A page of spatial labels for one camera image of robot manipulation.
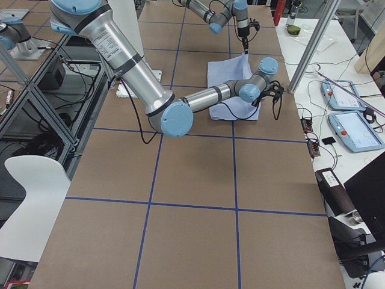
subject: folded cloth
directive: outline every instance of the folded cloth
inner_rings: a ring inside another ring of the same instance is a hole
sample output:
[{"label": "folded cloth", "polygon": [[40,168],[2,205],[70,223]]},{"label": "folded cloth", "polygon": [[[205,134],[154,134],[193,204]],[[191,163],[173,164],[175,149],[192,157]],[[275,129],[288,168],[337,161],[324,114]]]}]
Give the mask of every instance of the folded cloth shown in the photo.
[{"label": "folded cloth", "polygon": [[[249,79],[252,76],[248,63],[248,54],[224,61],[212,61],[208,63],[207,84],[208,87],[222,84],[228,80]],[[256,109],[239,97],[229,98],[210,108],[210,116],[213,120],[257,120],[259,108]]]}]

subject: blue joint cap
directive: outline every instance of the blue joint cap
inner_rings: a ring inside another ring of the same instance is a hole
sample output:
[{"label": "blue joint cap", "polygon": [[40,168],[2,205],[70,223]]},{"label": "blue joint cap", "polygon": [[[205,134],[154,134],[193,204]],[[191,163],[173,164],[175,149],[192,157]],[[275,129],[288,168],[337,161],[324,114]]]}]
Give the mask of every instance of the blue joint cap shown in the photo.
[{"label": "blue joint cap", "polygon": [[259,70],[267,75],[274,75],[278,72],[278,61],[271,57],[265,57],[259,63]]},{"label": "blue joint cap", "polygon": [[192,127],[193,120],[194,115],[188,104],[174,102],[162,114],[161,129],[168,137],[182,137]]},{"label": "blue joint cap", "polygon": [[219,32],[222,31],[222,26],[216,23],[210,23],[210,29],[215,34],[218,34]]},{"label": "blue joint cap", "polygon": [[11,50],[16,46],[16,43],[10,40],[9,38],[0,36],[0,42],[6,50]]},{"label": "blue joint cap", "polygon": [[67,34],[67,35],[73,35],[73,36],[77,36],[78,34],[71,28],[71,27],[67,27],[63,24],[60,24],[60,23],[57,23],[57,22],[53,22],[51,21],[51,28],[52,30],[56,31],[56,32],[59,32],[59,33],[62,33],[62,34]]},{"label": "blue joint cap", "polygon": [[239,90],[239,97],[245,102],[253,102],[260,95],[260,89],[254,84],[245,84]]},{"label": "blue joint cap", "polygon": [[17,18],[15,16],[4,18],[2,21],[5,24],[23,24],[20,18]]},{"label": "blue joint cap", "polygon": [[247,9],[247,0],[234,0],[233,7],[237,10]]},{"label": "blue joint cap", "polygon": [[51,0],[60,10],[72,15],[86,15],[94,12],[101,3],[101,0]]}]

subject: robotic arm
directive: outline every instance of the robotic arm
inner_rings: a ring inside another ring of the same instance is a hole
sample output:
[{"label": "robotic arm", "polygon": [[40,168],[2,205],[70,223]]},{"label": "robotic arm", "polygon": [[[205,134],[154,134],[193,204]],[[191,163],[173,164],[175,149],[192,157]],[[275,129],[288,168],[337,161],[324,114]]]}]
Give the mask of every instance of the robotic arm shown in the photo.
[{"label": "robotic arm", "polygon": [[51,27],[61,33],[89,39],[110,65],[117,78],[123,79],[145,104],[152,127],[169,137],[181,137],[193,124],[193,112],[210,107],[232,96],[255,101],[269,88],[278,62],[261,61],[259,70],[248,80],[228,81],[201,92],[176,98],[155,78],[150,67],[121,33],[112,20],[106,0],[49,0]]},{"label": "robotic arm", "polygon": [[0,42],[6,50],[17,46],[19,52],[27,56],[37,51],[31,35],[17,17],[8,17],[0,21]]},{"label": "robotic arm", "polygon": [[242,41],[245,54],[248,54],[247,37],[250,35],[250,28],[254,27],[259,31],[259,22],[249,21],[246,0],[227,1],[219,14],[207,8],[199,0],[178,0],[178,2],[208,23],[215,34],[219,33],[232,17],[235,17],[238,37]]}]

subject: device screen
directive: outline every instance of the device screen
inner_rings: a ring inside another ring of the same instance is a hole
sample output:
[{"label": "device screen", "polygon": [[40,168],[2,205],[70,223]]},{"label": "device screen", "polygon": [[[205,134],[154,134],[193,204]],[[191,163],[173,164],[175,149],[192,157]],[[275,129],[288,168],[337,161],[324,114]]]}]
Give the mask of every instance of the device screen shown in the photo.
[{"label": "device screen", "polygon": [[347,131],[348,136],[357,148],[380,145],[380,142],[374,137],[357,113],[338,114],[336,118],[344,130]]},{"label": "device screen", "polygon": [[[348,82],[338,81],[337,83],[349,92],[354,93]],[[333,91],[334,98],[340,107],[360,107],[358,100],[354,99],[349,93],[343,91],[333,84],[331,85],[331,89]]]}]

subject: blue cable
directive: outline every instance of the blue cable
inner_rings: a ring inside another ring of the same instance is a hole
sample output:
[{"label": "blue cable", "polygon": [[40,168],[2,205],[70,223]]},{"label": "blue cable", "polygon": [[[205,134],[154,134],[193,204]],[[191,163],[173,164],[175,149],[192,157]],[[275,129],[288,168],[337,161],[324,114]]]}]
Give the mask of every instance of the blue cable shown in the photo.
[{"label": "blue cable", "polygon": [[374,265],[376,265],[376,263],[379,262],[379,260],[381,260],[381,259],[385,259],[385,255],[380,256],[380,257],[379,257],[377,260],[375,260],[374,263],[370,266],[370,268],[369,268],[369,270],[368,270],[368,272],[367,272],[367,274],[366,274],[366,276],[365,276],[365,279],[364,279],[363,282],[362,282],[361,289],[363,289],[363,287],[365,286],[366,280],[368,279],[369,274],[372,273],[372,269],[373,269]]}]

